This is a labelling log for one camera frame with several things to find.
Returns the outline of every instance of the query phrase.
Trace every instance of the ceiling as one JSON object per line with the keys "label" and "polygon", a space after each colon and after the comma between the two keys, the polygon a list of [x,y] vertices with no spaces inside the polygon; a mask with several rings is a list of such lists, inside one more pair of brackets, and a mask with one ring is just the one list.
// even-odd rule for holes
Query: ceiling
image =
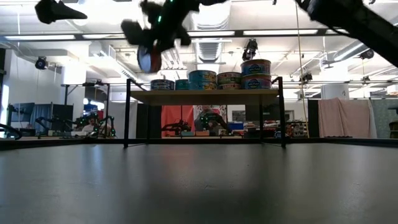
{"label": "ceiling", "polygon": [[[2,2],[11,1],[0,1],[1,35],[121,32],[119,23],[124,18],[137,20],[142,26],[147,26],[147,22],[138,8],[139,1],[136,0],[131,2],[85,0],[86,7],[82,7],[79,4],[69,4],[70,7],[87,13],[89,19],[85,23],[81,23],[81,21],[57,21],[51,25],[42,24],[37,20],[33,4],[24,3],[22,5],[26,1],[21,1],[22,3],[5,6],[2,5]],[[394,19],[397,16],[398,1],[397,4],[382,2],[382,0],[376,1],[370,8],[389,21]],[[213,14],[209,14],[208,17],[217,19],[216,16],[218,14],[215,11]],[[183,24],[188,30],[195,28],[191,15],[185,19]],[[298,10],[298,15],[296,15],[296,7],[293,0],[278,0],[275,6],[272,5],[271,0],[232,0],[226,29],[297,29],[297,26],[299,29],[323,28],[321,24],[310,21],[306,13],[300,9]],[[298,80],[298,77],[295,77],[295,75],[298,75],[298,73],[295,72],[300,68],[300,63],[303,65],[315,57],[319,57],[324,52],[337,52],[356,41],[343,36],[301,37],[300,45],[298,37],[260,37],[256,40],[259,46],[257,58],[268,59],[272,62],[272,74],[286,77],[293,75],[296,80]],[[246,45],[248,38],[224,38],[222,41],[221,56],[217,61],[219,72],[240,71],[243,47]],[[106,53],[109,53],[108,49],[111,46],[116,51],[116,60],[123,63],[129,71],[136,73],[143,82],[160,77],[160,74],[146,75],[140,72],[136,62],[135,46],[129,45],[124,40],[101,40],[99,43]],[[19,48],[23,51],[29,49],[65,49],[90,64],[92,69],[88,71],[88,78],[102,78],[109,82],[120,82],[123,80],[123,77],[112,63],[102,60],[103,58],[94,58],[92,55],[80,52],[82,45],[87,46],[90,44],[92,43],[79,41],[24,42],[20,44]],[[180,58],[182,65],[174,62],[175,57]],[[161,71],[161,74],[166,75],[167,78],[184,78],[187,71],[197,68],[198,60],[195,44],[189,47],[178,47],[177,50],[173,49],[171,52],[166,52],[163,60],[164,68],[168,69]],[[348,60],[348,63],[349,74],[353,77],[357,77],[356,75],[361,77],[364,74],[391,66],[389,62],[378,55],[364,61],[352,58]],[[318,75],[321,69],[319,66],[314,66],[311,68],[311,72],[313,75]],[[388,75],[398,75],[398,71],[391,70]]]}

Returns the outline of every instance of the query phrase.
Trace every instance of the stack of cans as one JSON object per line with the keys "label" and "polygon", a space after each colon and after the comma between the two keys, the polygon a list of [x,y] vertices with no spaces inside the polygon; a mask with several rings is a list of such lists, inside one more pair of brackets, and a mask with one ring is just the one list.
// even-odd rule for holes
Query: stack of cans
{"label": "stack of cans", "polygon": [[241,88],[242,74],[239,72],[224,72],[217,75],[218,90],[238,90]]}
{"label": "stack of cans", "polygon": [[216,73],[209,70],[195,70],[188,74],[190,90],[217,89]]}
{"label": "stack of cans", "polygon": [[242,69],[242,88],[270,89],[271,84],[271,62],[264,59],[255,59],[243,62]]}
{"label": "stack of cans", "polygon": [[150,90],[174,90],[174,82],[171,80],[152,80]]}
{"label": "stack of cans", "polygon": [[189,81],[187,79],[176,80],[175,90],[189,90]]}

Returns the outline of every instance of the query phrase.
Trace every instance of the can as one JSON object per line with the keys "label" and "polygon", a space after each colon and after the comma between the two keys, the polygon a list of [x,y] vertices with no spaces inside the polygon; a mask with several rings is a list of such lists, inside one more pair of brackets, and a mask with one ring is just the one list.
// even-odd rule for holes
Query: can
{"label": "can", "polygon": [[242,78],[242,88],[245,90],[270,89],[271,86],[270,75],[254,74]]}
{"label": "can", "polygon": [[217,75],[217,85],[241,84],[242,74],[239,72],[223,72]]}
{"label": "can", "polygon": [[171,80],[152,80],[150,90],[174,90],[174,82]]}
{"label": "can", "polygon": [[216,90],[217,84],[215,82],[189,82],[190,90]]}
{"label": "can", "polygon": [[238,90],[241,88],[241,84],[224,84],[217,85],[218,90]]}
{"label": "can", "polygon": [[242,77],[253,74],[271,74],[271,62],[265,59],[248,60],[241,64]]}
{"label": "can", "polygon": [[175,90],[189,90],[189,81],[187,79],[176,80]]}
{"label": "can", "polygon": [[209,70],[195,70],[188,74],[189,82],[216,82],[217,74]]}

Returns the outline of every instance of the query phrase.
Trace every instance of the pink curtain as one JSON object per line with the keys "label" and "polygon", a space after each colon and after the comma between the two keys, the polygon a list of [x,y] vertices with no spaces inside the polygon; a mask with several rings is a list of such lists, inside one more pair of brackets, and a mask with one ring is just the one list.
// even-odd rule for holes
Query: pink curtain
{"label": "pink curtain", "polygon": [[318,102],[319,134],[372,138],[371,110],[366,100],[320,100]]}

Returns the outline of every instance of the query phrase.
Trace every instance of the cable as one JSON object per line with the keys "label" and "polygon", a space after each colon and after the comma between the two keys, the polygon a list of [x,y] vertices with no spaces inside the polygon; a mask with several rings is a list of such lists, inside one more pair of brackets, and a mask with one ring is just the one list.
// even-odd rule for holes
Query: cable
{"label": "cable", "polygon": [[307,120],[307,112],[305,110],[305,92],[303,89],[304,86],[304,74],[303,74],[303,65],[301,61],[301,43],[300,43],[300,27],[299,27],[299,7],[296,4],[296,19],[297,19],[297,37],[298,37],[298,52],[300,58],[300,71],[301,71],[301,93],[302,93],[302,101],[303,101],[303,109],[304,109],[304,118],[305,118],[305,127],[307,128],[307,137],[310,138],[310,130],[308,129],[308,120]]}

